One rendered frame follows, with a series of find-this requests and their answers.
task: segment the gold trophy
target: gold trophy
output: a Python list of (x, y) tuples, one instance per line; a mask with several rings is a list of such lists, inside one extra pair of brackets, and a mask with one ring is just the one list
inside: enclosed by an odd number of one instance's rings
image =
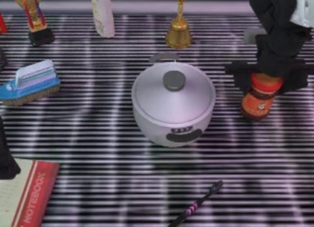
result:
[(187, 20), (183, 17), (183, 2), (179, 2), (178, 15), (172, 20), (170, 29), (166, 35), (166, 43), (171, 48), (184, 49), (191, 45), (192, 36), (188, 27)]
[(48, 28), (45, 16), (42, 13), (39, 3), (41, 0), (14, 0), (27, 15), (29, 27), (29, 39), (33, 46), (41, 46), (54, 41), (54, 35)]

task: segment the bell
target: bell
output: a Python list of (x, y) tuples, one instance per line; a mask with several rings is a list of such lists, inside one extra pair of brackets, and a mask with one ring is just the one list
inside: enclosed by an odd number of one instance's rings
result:
[(192, 36), (190, 34), (187, 20), (183, 17), (183, 2), (185, 0), (177, 0), (178, 15), (172, 20), (169, 31), (166, 35), (166, 43), (169, 47), (175, 49), (184, 49), (191, 45)]

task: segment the silver pot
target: silver pot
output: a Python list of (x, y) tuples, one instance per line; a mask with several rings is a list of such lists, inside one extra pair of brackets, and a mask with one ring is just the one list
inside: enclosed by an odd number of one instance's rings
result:
[[(173, 62), (158, 62), (172, 59)], [(177, 54), (158, 54), (132, 87), (135, 121), (152, 142), (180, 147), (197, 140), (208, 127), (216, 100), (212, 81), (200, 69), (176, 62)]]

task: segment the brush bristles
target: brush bristles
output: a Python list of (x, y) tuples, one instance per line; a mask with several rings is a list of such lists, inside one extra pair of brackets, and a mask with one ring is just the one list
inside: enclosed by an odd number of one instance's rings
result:
[(56, 85), (56, 86), (44, 89), (42, 91), (39, 91), (37, 93), (27, 95), (27, 96), (22, 97), (22, 98), (11, 99), (11, 100), (2, 100), (2, 103), (5, 106), (21, 106), (23, 104), (30, 103), (30, 102), (38, 100), (38, 99), (48, 97), (51, 94), (58, 92), (59, 90), (60, 90), (60, 85)]

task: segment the table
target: table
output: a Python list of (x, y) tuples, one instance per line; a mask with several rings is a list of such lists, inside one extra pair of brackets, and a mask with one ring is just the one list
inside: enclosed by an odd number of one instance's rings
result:
[[(17, 158), (60, 163), (43, 227), (166, 227), (209, 185), (224, 181), (183, 227), (311, 227), (314, 225), (314, 89), (279, 96), (269, 117), (239, 113), (241, 92), (222, 64), (255, 60), (242, 41), (254, 16), (187, 16), (194, 43), (175, 51), (213, 81), (212, 122), (182, 148), (150, 143), (132, 116), (131, 85), (164, 43), (171, 16), (115, 16), (116, 37), (102, 39), (93, 18), (48, 16), (56, 40), (34, 48), (25, 16), (5, 16), (0, 45), (15, 71), (46, 58), (62, 81), (54, 96), (18, 108), (0, 106)], [(300, 54), (314, 61), (314, 45)]]

